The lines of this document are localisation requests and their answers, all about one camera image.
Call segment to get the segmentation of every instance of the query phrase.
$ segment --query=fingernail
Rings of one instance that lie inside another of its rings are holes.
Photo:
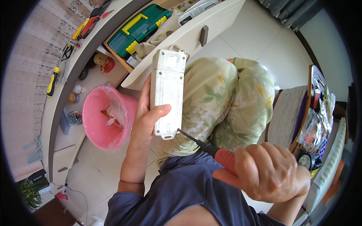
[[[165,105],[166,111],[171,111],[171,105]]]

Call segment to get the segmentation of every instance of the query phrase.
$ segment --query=tiled floor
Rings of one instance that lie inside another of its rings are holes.
[[[246,0],[234,24],[210,41],[190,58],[188,64],[203,56],[218,56],[225,59],[243,57],[259,61],[275,79],[275,85],[282,89],[306,85],[308,66],[312,64],[306,50],[292,30],[283,27],[258,1]],[[139,92],[119,89],[136,98]],[[154,178],[159,174],[156,165],[157,143],[152,141],[145,179],[146,193]],[[68,174],[68,186],[85,194],[88,202],[88,222],[94,220],[92,214],[105,219],[107,202],[117,191],[119,172],[126,155],[127,144],[116,153],[106,153],[97,149],[87,138],[80,148],[74,165]],[[62,203],[80,221],[86,221],[87,206],[82,194],[67,189],[69,200]],[[256,212],[267,212],[272,204],[250,199],[248,204]]]

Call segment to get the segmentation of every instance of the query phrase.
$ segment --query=yellow screwdriver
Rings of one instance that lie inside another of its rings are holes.
[[[78,30],[74,33],[72,39],[75,41],[77,39],[77,36],[78,34],[84,29],[84,27],[87,25],[87,23],[89,22],[89,18],[85,19],[85,21],[82,23],[82,25],[78,28]],[[62,61],[62,58],[65,54],[65,52],[67,52],[68,48],[70,48],[71,45],[70,44],[67,44],[67,46],[64,48],[64,51],[62,53],[62,56],[60,57],[60,60],[57,64],[57,66],[54,68],[54,72],[53,74],[51,75],[51,78],[50,78],[50,83],[49,83],[49,86],[48,86],[48,89],[47,89],[47,95],[48,97],[52,97],[53,94],[54,94],[54,88],[55,88],[55,82],[56,82],[56,79],[58,77],[58,73],[59,73],[59,65],[60,65],[60,62]]]
[[[60,60],[59,60],[59,62],[57,64],[57,66],[54,68],[53,74],[51,75],[50,83],[49,83],[49,86],[48,86],[48,89],[47,89],[48,97],[52,97],[53,94],[54,94],[55,82],[56,82],[56,79],[58,78],[58,73],[59,73],[59,65],[60,65],[60,62],[62,61],[62,58],[63,58],[65,52],[68,50],[68,48],[69,48],[68,46],[66,46],[64,48],[62,56],[60,57]]]

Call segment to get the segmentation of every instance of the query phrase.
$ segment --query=hand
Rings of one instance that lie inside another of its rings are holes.
[[[151,111],[149,110],[150,85],[151,75],[149,75],[142,87],[129,144],[129,148],[141,152],[144,152],[150,147],[151,140],[155,137],[152,134],[154,124],[171,110],[171,105],[159,105]]]
[[[285,202],[309,191],[309,171],[298,166],[287,148],[267,142],[237,149],[235,171],[237,175],[219,169],[212,176],[264,202]]]

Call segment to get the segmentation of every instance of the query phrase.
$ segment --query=green floral fabric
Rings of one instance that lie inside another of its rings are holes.
[[[213,139],[235,151],[255,144],[272,117],[274,79],[256,61],[203,57],[185,69],[182,130]],[[181,133],[158,146],[158,166],[170,156],[195,153],[198,146]]]

